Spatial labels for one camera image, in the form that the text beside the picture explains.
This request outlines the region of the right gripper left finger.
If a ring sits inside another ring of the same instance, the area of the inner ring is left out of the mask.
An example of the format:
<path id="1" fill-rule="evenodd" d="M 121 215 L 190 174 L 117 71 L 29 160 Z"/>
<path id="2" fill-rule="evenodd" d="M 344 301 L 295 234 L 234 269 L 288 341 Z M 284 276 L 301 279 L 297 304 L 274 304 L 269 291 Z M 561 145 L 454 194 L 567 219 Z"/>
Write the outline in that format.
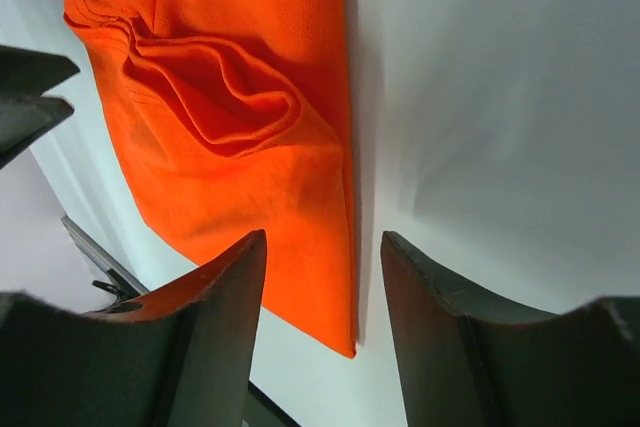
<path id="1" fill-rule="evenodd" d="M 101 312 L 1 296 L 5 426 L 238 426 L 266 271 L 253 231 L 207 264 Z"/>

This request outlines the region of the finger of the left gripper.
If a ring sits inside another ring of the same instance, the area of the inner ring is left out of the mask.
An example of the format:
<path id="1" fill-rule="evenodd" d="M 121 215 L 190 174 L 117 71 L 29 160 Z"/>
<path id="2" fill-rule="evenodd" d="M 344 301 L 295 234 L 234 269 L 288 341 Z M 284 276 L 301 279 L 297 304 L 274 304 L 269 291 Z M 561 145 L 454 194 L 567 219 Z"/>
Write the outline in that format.
<path id="1" fill-rule="evenodd" d="M 1 46 L 1 93 L 39 96 L 80 72 L 69 58 Z"/>
<path id="2" fill-rule="evenodd" d="M 64 99 L 1 96 L 1 168 L 74 113 Z"/>

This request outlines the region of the orange t-shirt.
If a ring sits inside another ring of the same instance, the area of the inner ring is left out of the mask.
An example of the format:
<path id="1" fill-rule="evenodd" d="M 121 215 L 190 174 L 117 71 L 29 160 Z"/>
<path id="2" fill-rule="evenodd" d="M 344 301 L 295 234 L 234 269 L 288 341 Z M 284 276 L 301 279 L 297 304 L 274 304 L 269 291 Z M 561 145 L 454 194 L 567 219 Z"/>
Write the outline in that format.
<path id="1" fill-rule="evenodd" d="M 201 264 L 267 236 L 263 306 L 356 353 L 345 0 L 64 0 L 144 222 Z"/>

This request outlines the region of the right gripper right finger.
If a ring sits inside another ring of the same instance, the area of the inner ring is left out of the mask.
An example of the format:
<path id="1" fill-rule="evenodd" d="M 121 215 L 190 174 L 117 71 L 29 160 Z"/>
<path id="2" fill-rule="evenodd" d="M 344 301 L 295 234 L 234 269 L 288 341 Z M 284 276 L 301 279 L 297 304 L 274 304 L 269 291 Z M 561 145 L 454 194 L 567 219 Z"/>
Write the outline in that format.
<path id="1" fill-rule="evenodd" d="M 411 426 L 635 426 L 639 301 L 565 314 L 498 295 L 387 231 L 381 265 Z"/>

